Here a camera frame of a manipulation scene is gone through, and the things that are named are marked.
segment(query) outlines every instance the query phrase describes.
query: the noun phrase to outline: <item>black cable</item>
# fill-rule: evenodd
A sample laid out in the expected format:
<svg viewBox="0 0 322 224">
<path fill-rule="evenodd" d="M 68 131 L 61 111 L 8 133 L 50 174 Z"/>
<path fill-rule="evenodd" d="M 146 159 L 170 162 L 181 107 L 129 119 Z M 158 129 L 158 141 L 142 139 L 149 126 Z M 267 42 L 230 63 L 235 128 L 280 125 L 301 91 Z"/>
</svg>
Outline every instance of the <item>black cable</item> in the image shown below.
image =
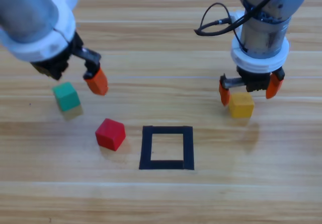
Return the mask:
<svg viewBox="0 0 322 224">
<path fill-rule="evenodd" d="M 220 24 L 232 24 L 232 20 L 231 20 L 231 16 L 230 16 L 230 14 L 229 14 L 229 10 L 228 10 L 228 8 L 226 7 L 226 5 L 224 5 L 224 4 L 222 4 L 222 3 L 214 3 L 214 4 L 212 4 L 207 10 L 206 10 L 206 12 L 204 13 L 204 15 L 203 15 L 203 17 L 202 17 L 202 20 L 201 20 L 201 23 L 200 23 L 200 28 L 202 27 L 202 24 L 203 24 L 203 21 L 204 21 L 204 19 L 205 19 L 205 16 L 206 16 L 206 14 L 207 14 L 207 12 L 213 7 L 213 6 L 215 6 L 215 5 L 221 5 L 221 6 L 223 6 L 223 8 L 226 10 L 226 12 L 227 12 L 227 15 L 228 15 L 228 18 L 225 18 L 225 19 L 221 19 L 221 20 L 216 20 L 216 21 L 214 21 L 214 22 L 212 22 L 211 24 L 212 25 L 220 25 Z M 240 46 L 243 48 L 243 50 L 245 51 L 245 52 L 247 52 L 247 49 L 243 46 L 243 44 L 241 43 L 241 41 L 240 41 L 240 39 L 239 39 L 239 37 L 238 37 L 238 35 L 237 35 L 237 33 L 236 33 L 236 30 L 235 29 L 233 29 L 233 32 L 234 32 L 234 34 L 235 34 L 235 36 L 236 36 L 236 39 L 237 39 L 237 41 L 239 42 L 239 44 L 240 44 Z"/>
<path fill-rule="evenodd" d="M 206 24 L 206 25 L 200 25 L 199 29 L 195 29 L 195 33 L 199 36 L 217 36 L 217 35 L 222 35 L 225 33 L 228 33 L 230 31 L 234 31 L 236 28 L 238 28 L 240 25 L 244 24 L 247 22 L 250 18 L 252 18 L 256 13 L 258 13 L 270 0 L 263 0 L 260 4 L 258 4 L 255 8 L 251 9 L 248 13 L 243 15 L 241 18 L 237 19 L 235 22 L 230 23 L 228 27 L 226 27 L 223 30 L 217 31 L 217 32 L 211 32 L 211 33 L 206 33 L 203 32 L 202 30 L 208 27 L 211 27 L 213 25 L 218 25 L 220 20 L 216 20 L 212 23 Z M 206 16 L 207 12 L 209 11 L 210 8 L 207 9 L 207 11 L 204 14 L 204 17 Z"/>
</svg>

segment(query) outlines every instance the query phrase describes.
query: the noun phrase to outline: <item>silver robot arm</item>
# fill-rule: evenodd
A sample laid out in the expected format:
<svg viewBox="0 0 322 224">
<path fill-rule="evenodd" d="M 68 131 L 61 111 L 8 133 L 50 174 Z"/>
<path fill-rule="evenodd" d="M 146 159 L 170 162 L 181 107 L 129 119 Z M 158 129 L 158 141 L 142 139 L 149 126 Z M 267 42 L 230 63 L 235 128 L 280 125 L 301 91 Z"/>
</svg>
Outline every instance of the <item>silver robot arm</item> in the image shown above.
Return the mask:
<svg viewBox="0 0 322 224">
<path fill-rule="evenodd" d="M 220 77 L 219 91 L 223 105 L 229 103 L 229 89 L 246 86 L 248 92 L 265 90 L 266 98 L 274 97 L 285 77 L 282 66 L 288 53 L 289 42 L 285 35 L 292 15 L 304 0 L 240 0 L 244 11 L 229 13 L 221 3 L 211 5 L 203 16 L 200 27 L 195 30 L 199 36 L 218 36 L 233 31 L 231 57 L 237 66 L 240 78 Z M 203 25 L 211 7 L 223 6 L 228 17 Z M 204 32 L 213 25 L 229 24 L 217 32 Z"/>
<path fill-rule="evenodd" d="M 240 0 L 246 12 L 262 0 Z M 243 24 L 241 42 L 253 58 L 270 58 L 281 50 L 292 15 L 304 0 L 270 0 L 254 17 Z"/>
<path fill-rule="evenodd" d="M 85 60 L 83 75 L 94 94 L 105 95 L 101 56 L 83 47 L 72 10 L 78 0 L 0 0 L 0 41 L 17 59 L 59 80 L 72 55 Z"/>
</svg>

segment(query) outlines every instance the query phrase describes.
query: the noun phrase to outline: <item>black square outline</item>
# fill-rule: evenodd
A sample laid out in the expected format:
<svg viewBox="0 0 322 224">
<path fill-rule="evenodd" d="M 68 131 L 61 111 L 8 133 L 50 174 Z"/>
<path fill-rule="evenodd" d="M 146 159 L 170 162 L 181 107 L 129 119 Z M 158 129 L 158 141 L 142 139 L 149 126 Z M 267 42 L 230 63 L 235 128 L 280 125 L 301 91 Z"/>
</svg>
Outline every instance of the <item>black square outline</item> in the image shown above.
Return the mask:
<svg viewBox="0 0 322 224">
<path fill-rule="evenodd" d="M 151 160 L 153 134 L 182 134 L 183 160 Z M 140 170 L 194 170 L 193 128 L 143 126 Z"/>
</svg>

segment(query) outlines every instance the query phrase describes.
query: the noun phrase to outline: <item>wooden surface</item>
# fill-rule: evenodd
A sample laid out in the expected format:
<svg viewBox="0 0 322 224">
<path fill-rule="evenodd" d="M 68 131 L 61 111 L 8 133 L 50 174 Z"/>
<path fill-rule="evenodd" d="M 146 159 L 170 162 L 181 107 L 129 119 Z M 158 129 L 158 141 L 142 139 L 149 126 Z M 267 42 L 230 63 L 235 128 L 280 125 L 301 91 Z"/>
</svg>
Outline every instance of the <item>wooden surface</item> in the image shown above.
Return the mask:
<svg viewBox="0 0 322 224">
<path fill-rule="evenodd" d="M 221 105 L 218 77 L 234 76 L 232 34 L 196 36 L 206 8 L 239 0 L 81 0 L 87 47 L 110 92 L 95 96 L 73 58 L 82 103 L 63 115 L 58 83 L 0 52 L 0 223 L 322 223 L 322 0 L 306 0 L 287 37 L 286 80 L 272 100 L 253 94 L 249 122 Z M 214 8 L 210 20 L 224 17 Z M 99 148 L 105 118 L 125 124 L 117 152 Z M 194 127 L 195 171 L 138 169 L 144 125 Z M 182 138 L 157 136 L 153 159 L 181 159 Z"/>
</svg>

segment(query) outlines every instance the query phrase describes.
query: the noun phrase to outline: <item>wooden block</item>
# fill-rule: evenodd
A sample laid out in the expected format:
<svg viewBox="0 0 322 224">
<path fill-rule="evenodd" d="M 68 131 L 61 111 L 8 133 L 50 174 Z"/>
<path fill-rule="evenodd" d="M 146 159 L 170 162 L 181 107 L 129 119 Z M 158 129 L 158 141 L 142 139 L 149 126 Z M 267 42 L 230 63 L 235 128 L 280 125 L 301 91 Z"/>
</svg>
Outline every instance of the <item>wooden block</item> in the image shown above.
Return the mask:
<svg viewBox="0 0 322 224">
<path fill-rule="evenodd" d="M 254 110 L 254 101 L 250 93 L 234 93 L 230 97 L 229 110 L 233 118 L 250 118 Z"/>
<path fill-rule="evenodd" d="M 54 92 L 58 105 L 63 112 L 68 111 L 81 104 L 78 98 L 77 91 L 74 89 L 70 82 L 56 86 L 52 90 Z"/>
<path fill-rule="evenodd" d="M 123 123 L 106 118 L 95 132 L 99 146 L 116 151 L 126 137 Z"/>
</svg>

